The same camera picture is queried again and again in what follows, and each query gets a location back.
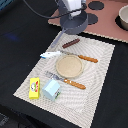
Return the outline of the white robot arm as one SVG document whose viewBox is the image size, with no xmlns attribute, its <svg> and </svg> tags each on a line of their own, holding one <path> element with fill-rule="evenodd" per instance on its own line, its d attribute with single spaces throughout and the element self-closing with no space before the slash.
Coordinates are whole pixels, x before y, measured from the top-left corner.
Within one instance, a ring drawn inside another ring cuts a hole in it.
<svg viewBox="0 0 128 128">
<path fill-rule="evenodd" d="M 86 0 L 58 0 L 57 5 L 60 14 L 69 13 L 74 17 L 81 13 L 85 3 Z"/>
</svg>

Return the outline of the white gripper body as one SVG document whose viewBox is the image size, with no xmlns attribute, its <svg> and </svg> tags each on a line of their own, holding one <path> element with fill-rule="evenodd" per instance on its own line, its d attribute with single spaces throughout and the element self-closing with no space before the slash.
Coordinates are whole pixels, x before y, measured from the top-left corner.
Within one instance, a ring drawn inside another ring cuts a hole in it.
<svg viewBox="0 0 128 128">
<path fill-rule="evenodd" d="M 81 13 L 86 0 L 58 0 L 60 14 L 69 13 L 72 17 Z"/>
</svg>

